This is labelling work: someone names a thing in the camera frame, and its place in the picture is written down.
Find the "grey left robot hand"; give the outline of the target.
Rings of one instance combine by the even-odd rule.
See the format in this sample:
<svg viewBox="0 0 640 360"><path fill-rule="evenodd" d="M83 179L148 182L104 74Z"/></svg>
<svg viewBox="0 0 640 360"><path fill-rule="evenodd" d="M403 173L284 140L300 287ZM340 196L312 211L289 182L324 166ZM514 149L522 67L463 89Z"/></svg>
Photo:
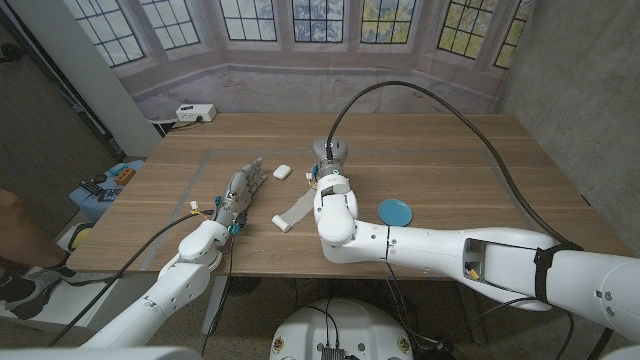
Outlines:
<svg viewBox="0 0 640 360"><path fill-rule="evenodd" d="M217 205L212 220L230 229L232 234L246 226L246 209L257 189L267 179L261 168L262 162L263 158L259 157L238 170L231 177Z"/></svg>

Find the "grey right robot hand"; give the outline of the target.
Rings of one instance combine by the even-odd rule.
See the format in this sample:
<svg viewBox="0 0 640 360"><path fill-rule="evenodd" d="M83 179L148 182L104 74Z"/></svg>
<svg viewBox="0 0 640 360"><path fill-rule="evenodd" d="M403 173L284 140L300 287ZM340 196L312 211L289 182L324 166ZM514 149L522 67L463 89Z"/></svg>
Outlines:
<svg viewBox="0 0 640 360"><path fill-rule="evenodd" d="M315 175L320 180L327 175L342 175L344 162L348 154L348 146L345 138L333 138L327 144L326 138L317 138L313 141L313 155L315 159Z"/></svg>

